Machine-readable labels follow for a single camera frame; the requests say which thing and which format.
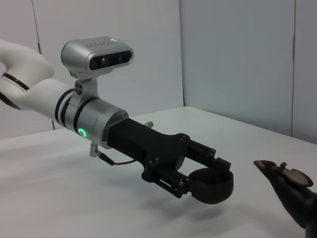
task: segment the table surface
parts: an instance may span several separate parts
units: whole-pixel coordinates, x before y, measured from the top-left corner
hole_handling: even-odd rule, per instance
[[[300,238],[270,183],[253,165],[287,162],[317,180],[317,146],[184,107],[133,117],[165,134],[185,133],[232,163],[235,188],[206,205],[141,179],[142,166],[89,157],[90,142],[66,129],[0,140],[2,238]],[[105,150],[123,162],[128,157]],[[181,172],[200,168],[186,160]]]

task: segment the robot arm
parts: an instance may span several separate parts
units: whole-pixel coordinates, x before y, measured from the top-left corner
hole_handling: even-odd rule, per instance
[[[97,77],[129,65],[133,50],[111,37],[68,42],[61,60],[77,81],[74,89],[52,79],[53,68],[39,53],[0,41],[0,99],[20,110],[33,110],[90,140],[92,157],[116,163],[98,150],[114,148],[144,167],[142,178],[180,198],[188,192],[201,202],[216,204],[233,190],[231,164],[215,158],[215,150],[188,135],[164,135],[129,119],[128,113],[98,97]],[[206,166],[189,176],[178,172],[185,157]]]

